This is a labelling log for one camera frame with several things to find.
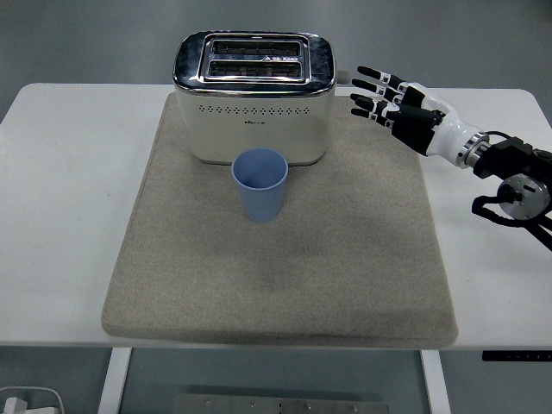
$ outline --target white power strip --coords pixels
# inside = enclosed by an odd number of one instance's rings
[[[27,410],[27,401],[11,397],[6,399],[6,404],[3,408],[3,414],[60,414],[60,410],[53,407],[35,408]]]

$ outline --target toaster vent hole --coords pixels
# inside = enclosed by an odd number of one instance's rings
[[[238,108],[237,106],[235,107],[230,107],[230,106],[226,106],[226,107],[223,107],[223,106],[203,106],[203,105],[199,105],[198,106],[198,109],[199,111],[201,112],[209,112],[209,113],[214,113],[216,112],[217,114],[222,114],[222,113],[226,113],[226,114],[231,114],[231,113],[234,113],[235,115],[240,115],[240,114],[243,114],[243,115],[248,115],[248,114],[251,114],[251,115],[274,115],[274,114],[278,114],[278,115],[307,115],[309,114],[309,112],[311,111],[308,107],[305,107],[305,108]]]

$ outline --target robot finger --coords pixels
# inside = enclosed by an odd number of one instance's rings
[[[386,88],[385,86],[371,84],[370,82],[360,79],[353,79],[351,83],[358,88],[371,91],[376,95],[383,97],[387,101],[393,102],[395,104],[398,104],[403,100],[403,94],[395,91],[393,88]]]
[[[405,82],[403,79],[398,78],[395,75],[391,75],[390,73],[380,72],[376,71],[375,69],[372,69],[371,67],[365,67],[365,66],[359,66],[356,69],[361,75],[369,76],[370,78],[374,78],[379,80],[382,84],[391,86],[394,90],[399,92],[405,92],[406,88],[408,88],[409,83]]]
[[[353,108],[351,113],[357,116],[363,116],[372,121],[376,121],[378,124],[384,127],[391,128],[392,120],[388,119],[387,114],[397,111],[397,105],[382,101],[373,101],[369,97],[363,97],[362,95],[352,94],[351,98],[359,108]]]
[[[438,110],[423,110],[410,105],[401,104],[396,111],[388,111],[386,117],[394,122],[409,123],[412,126],[426,125],[432,129],[439,125],[444,118],[444,114]]]

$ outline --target toaster slot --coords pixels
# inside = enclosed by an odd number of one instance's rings
[[[209,67],[209,78],[221,78],[224,80],[263,79],[302,80],[301,64],[299,62],[284,61],[236,61],[213,60]]]
[[[298,41],[213,41],[213,54],[299,56]]]

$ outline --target metal plate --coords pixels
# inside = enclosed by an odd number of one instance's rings
[[[301,398],[184,393],[172,414],[388,414],[387,404]]]

